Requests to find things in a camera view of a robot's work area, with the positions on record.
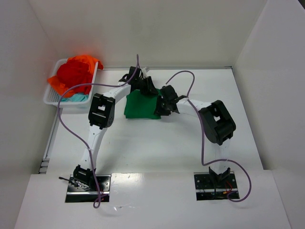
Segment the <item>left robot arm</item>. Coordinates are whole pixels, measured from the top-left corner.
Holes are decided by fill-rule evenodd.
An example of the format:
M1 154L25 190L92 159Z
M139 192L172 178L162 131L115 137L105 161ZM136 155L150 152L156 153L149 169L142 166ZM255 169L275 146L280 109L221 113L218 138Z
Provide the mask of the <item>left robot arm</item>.
M88 146L73 172L75 186L85 191L97 190L93 172L96 170L97 155L103 136L114 121L116 103L134 90L144 95L158 94L151 77L147 75L147 70L147 68L131 67L129 73L119 80L118 87L93 96L88 115L90 124Z

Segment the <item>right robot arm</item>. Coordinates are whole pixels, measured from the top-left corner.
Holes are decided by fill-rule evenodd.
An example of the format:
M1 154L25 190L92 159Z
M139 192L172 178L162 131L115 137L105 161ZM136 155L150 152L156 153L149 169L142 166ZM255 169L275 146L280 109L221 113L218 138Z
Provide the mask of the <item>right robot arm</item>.
M209 167L210 181L214 187L218 187L230 175L230 168L224 165L226 159L221 155L227 151L227 143L233 137L236 124L229 114L224 103L216 100L212 103L205 103L189 99L187 96L178 96L170 85L161 88L161 95L157 98L155 114L169 116L171 113L191 115L199 119L202 146L201 163ZM215 160L204 161L204 144L212 144Z

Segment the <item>green t shirt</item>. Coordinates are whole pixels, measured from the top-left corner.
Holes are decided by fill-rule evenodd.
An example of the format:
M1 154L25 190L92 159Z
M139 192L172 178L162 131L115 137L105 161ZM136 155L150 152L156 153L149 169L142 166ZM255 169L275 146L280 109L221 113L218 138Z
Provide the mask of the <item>green t shirt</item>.
M161 95L157 89L157 95L143 95L139 90L135 90L126 96L126 105L124 115L126 119L161 119L161 116L155 114L157 98Z

